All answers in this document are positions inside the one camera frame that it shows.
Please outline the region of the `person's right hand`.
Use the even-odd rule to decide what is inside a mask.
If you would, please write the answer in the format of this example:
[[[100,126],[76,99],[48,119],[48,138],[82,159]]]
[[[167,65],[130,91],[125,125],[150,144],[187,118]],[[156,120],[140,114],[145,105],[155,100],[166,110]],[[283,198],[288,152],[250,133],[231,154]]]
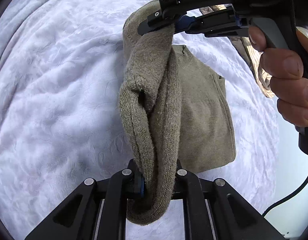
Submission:
[[[270,88],[277,96],[277,110],[299,127],[308,127],[308,79],[303,77],[300,56],[291,50],[267,48],[266,38],[257,27],[248,30],[254,49],[262,53],[260,67],[271,75]]]

